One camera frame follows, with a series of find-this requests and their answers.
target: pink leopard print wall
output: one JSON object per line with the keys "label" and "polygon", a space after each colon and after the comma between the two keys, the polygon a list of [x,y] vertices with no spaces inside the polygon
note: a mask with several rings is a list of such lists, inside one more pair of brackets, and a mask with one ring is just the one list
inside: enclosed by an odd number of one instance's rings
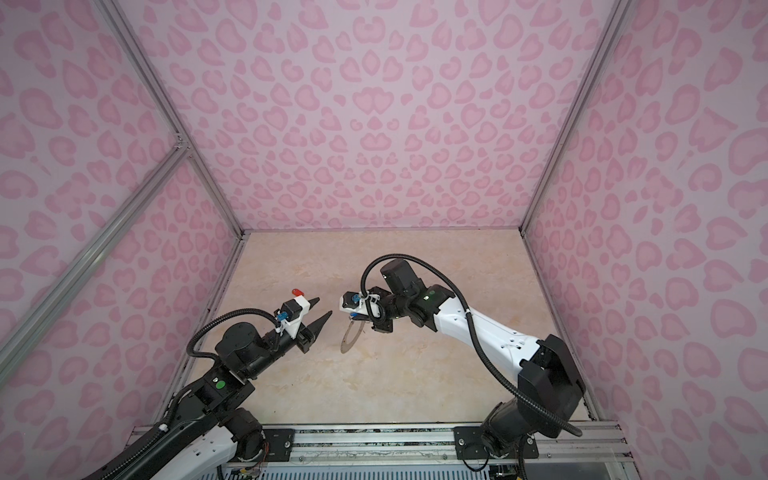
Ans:
{"label": "pink leopard print wall", "polygon": [[232,245],[183,164],[0,392],[2,478],[81,478],[123,449],[158,408]]}
{"label": "pink leopard print wall", "polygon": [[169,151],[88,0],[0,5],[0,344]]}
{"label": "pink leopard print wall", "polygon": [[519,225],[612,4],[121,3],[257,229]]}
{"label": "pink leopard print wall", "polygon": [[646,480],[768,477],[767,16],[641,2],[531,236]]}

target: wire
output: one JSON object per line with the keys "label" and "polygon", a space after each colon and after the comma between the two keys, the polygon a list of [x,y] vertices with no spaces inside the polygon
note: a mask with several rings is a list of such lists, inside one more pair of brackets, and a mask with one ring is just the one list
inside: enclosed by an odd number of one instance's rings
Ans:
{"label": "wire", "polygon": [[482,447],[482,449],[485,450],[485,463],[483,463],[482,466],[480,466],[480,467],[471,467],[471,466],[469,466],[467,461],[464,460],[463,458],[462,458],[462,462],[464,462],[464,466],[466,468],[469,468],[473,472],[482,472],[483,469],[488,466],[488,461],[491,459],[491,454],[488,452],[488,449],[482,443],[468,443],[467,445],[464,446],[464,450],[468,449],[469,447],[471,447],[473,445],[480,445]]}
{"label": "wire", "polygon": [[270,443],[267,440],[264,440],[264,456],[253,467],[256,468],[259,465],[261,465],[262,463],[264,463],[264,460],[266,460],[266,457],[269,454],[270,454]]}
{"label": "wire", "polygon": [[[162,419],[162,423],[166,426],[170,425],[170,421],[174,418],[174,415],[176,415],[176,408],[179,406],[179,402],[181,401],[182,397],[184,397],[190,390],[192,390],[192,387],[199,382],[199,380],[195,380],[194,382],[190,383],[189,385],[183,387],[178,395],[176,395],[171,401],[170,405],[168,406],[168,410],[165,412],[165,416]],[[131,455],[129,458],[126,458],[120,465],[114,467],[109,472],[106,472],[103,474],[99,480],[107,480],[108,478],[112,478],[117,473],[122,472],[126,467],[128,467],[131,463],[133,463],[137,458],[140,458],[144,453],[146,453],[149,449],[151,449],[155,443],[157,443],[157,440],[159,440],[163,435],[165,435],[166,431],[163,431],[161,429],[157,429],[157,431],[152,435],[152,438],[150,438],[149,442],[145,443],[144,446],[142,446],[136,453]]]}
{"label": "wire", "polygon": [[215,326],[219,325],[220,323],[224,323],[229,319],[233,319],[236,316],[241,315],[258,315],[262,316],[266,319],[268,319],[270,322],[272,322],[275,326],[280,326],[280,322],[277,321],[277,319],[269,312],[265,312],[264,310],[259,310],[257,308],[243,308],[240,310],[233,310],[229,313],[225,313],[222,316],[211,320],[206,326],[195,332],[194,335],[192,335],[192,338],[190,339],[190,342],[187,344],[187,355],[196,357],[198,359],[212,359],[214,362],[219,363],[221,362],[221,359],[219,356],[215,353],[209,353],[209,352],[200,352],[198,350],[194,349],[195,344],[200,341],[203,336],[210,332]]}
{"label": "wire", "polygon": [[525,437],[526,435],[523,435],[518,441],[518,477],[521,480],[528,480],[528,475],[525,473],[525,460],[523,459],[523,450],[525,449],[525,443],[528,441]]}
{"label": "wire", "polygon": [[465,316],[467,319],[467,327],[469,328],[469,337],[472,340],[472,346],[475,347],[475,351],[480,357],[480,361],[482,362],[482,364],[485,365],[485,368],[488,369],[491,375],[493,375],[494,378],[496,378],[498,382],[504,386],[504,388],[506,388],[512,395],[516,396],[528,408],[538,413],[539,416],[543,418],[543,420],[553,425],[556,425],[558,428],[563,429],[566,432],[572,435],[575,435],[577,437],[580,437],[583,435],[582,431],[578,427],[572,425],[566,420],[561,419],[554,413],[547,410],[544,406],[539,405],[531,397],[525,395],[522,391],[520,391],[518,387],[513,385],[509,380],[507,380],[506,377],[504,377],[504,375],[501,372],[498,371],[498,369],[493,365],[493,363],[491,363],[491,360],[488,359],[488,356],[485,355],[485,352],[483,352],[482,346],[480,345],[480,340],[478,339],[478,334],[475,331],[475,321],[472,319],[472,313],[469,311],[469,304],[467,303],[467,300],[464,298],[464,295],[447,276],[445,276],[442,272],[440,272],[440,270],[437,270],[435,267],[425,262],[424,260],[416,258],[412,255],[406,255],[404,253],[389,253],[387,255],[382,255],[379,258],[372,261],[371,264],[366,267],[365,271],[362,273],[362,277],[360,278],[360,293],[365,295],[366,309],[368,311],[368,316],[370,316],[371,318],[376,318],[373,316],[373,311],[371,310],[370,295],[368,294],[368,290],[366,289],[366,280],[368,279],[368,274],[371,272],[371,270],[373,270],[373,267],[375,267],[378,263],[381,263],[384,260],[391,260],[395,258],[402,258],[404,260],[408,260],[423,266],[430,272],[434,273],[440,280],[445,282],[445,284],[448,285],[448,288],[450,288],[453,291],[453,293],[456,294],[458,301],[461,302],[462,308],[465,311]]}

